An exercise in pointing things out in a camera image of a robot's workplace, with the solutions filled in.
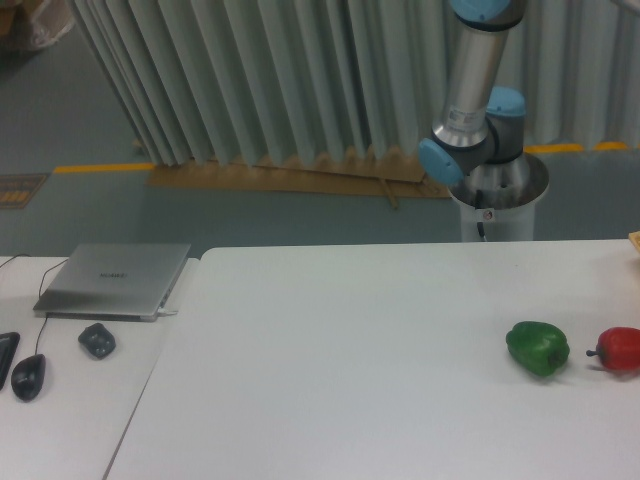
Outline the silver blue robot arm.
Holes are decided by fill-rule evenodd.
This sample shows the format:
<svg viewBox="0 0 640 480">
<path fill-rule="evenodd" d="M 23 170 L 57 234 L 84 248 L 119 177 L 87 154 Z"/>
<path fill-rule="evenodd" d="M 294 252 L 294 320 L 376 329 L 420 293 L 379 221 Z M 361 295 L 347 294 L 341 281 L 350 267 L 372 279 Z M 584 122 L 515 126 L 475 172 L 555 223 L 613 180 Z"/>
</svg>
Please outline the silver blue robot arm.
<svg viewBox="0 0 640 480">
<path fill-rule="evenodd" d="M 460 36 L 446 95 L 418 147 L 456 184 L 523 143 L 639 143 L 636 1 L 453 1 Z"/>
</svg>

